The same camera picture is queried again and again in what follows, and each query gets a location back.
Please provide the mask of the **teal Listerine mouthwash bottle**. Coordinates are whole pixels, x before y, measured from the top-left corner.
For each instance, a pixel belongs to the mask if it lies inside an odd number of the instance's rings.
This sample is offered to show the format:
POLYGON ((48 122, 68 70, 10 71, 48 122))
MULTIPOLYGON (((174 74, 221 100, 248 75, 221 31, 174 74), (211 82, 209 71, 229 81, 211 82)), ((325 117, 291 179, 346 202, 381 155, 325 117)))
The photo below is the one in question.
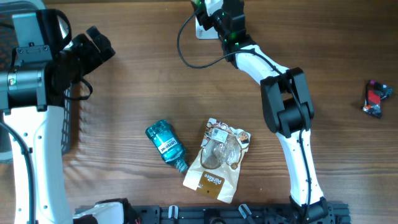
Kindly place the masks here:
POLYGON ((188 170, 188 165, 185 162, 186 150, 165 119, 148 127, 146 135, 153 142, 166 164, 175 166, 180 173, 188 170))

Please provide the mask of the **beige cookie pouch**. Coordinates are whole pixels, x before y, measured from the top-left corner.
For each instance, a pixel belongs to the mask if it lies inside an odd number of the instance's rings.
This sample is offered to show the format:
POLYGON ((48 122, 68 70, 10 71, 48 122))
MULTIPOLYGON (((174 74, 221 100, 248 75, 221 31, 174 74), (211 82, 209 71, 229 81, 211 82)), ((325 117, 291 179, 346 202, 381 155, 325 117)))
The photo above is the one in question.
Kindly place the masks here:
POLYGON ((201 149, 189 167, 183 185, 221 202, 231 203, 250 142, 249 132, 210 118, 201 149))

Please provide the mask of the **black hex wrench set pack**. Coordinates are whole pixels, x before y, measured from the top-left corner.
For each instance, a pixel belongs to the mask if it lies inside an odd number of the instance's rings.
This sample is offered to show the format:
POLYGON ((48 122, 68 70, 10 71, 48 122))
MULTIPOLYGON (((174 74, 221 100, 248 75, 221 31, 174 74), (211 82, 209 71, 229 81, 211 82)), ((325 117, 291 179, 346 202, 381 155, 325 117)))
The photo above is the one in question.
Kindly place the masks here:
POLYGON ((369 80, 365 85, 364 106, 362 110, 376 118, 381 118, 381 101, 388 99, 394 89, 388 85, 369 80))

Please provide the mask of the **green lid jar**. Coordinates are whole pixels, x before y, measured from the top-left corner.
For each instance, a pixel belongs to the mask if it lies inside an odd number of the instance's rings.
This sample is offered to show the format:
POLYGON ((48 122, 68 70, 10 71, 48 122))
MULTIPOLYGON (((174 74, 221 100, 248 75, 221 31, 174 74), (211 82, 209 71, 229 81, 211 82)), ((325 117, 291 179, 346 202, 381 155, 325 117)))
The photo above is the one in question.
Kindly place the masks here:
POLYGON ((201 0, 191 0, 191 2, 195 6, 200 6, 201 5, 201 0))

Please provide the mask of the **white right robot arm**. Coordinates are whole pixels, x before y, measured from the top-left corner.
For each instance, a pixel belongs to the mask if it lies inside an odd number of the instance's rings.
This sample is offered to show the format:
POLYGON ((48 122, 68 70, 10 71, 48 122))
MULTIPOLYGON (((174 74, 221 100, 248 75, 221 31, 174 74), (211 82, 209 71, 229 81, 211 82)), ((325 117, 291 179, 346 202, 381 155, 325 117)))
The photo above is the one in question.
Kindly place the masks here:
POLYGON ((247 32, 243 1, 197 0, 191 4, 198 25, 215 30, 223 58, 260 85, 264 121, 278 137, 288 167, 293 222, 325 218, 327 202, 310 148, 314 108, 304 71, 281 66, 262 52, 247 32))

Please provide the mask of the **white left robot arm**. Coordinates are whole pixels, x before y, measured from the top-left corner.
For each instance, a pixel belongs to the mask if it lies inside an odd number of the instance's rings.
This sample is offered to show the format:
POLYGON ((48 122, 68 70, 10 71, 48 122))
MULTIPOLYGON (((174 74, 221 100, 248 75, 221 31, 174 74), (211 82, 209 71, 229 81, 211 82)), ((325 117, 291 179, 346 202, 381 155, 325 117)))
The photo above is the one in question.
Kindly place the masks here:
POLYGON ((119 200, 74 215, 68 204, 62 162, 65 103, 71 85, 84 82, 114 54, 96 27, 76 37, 56 26, 41 44, 17 51, 19 61, 1 74, 1 126, 12 147, 16 223, 124 223, 119 200))

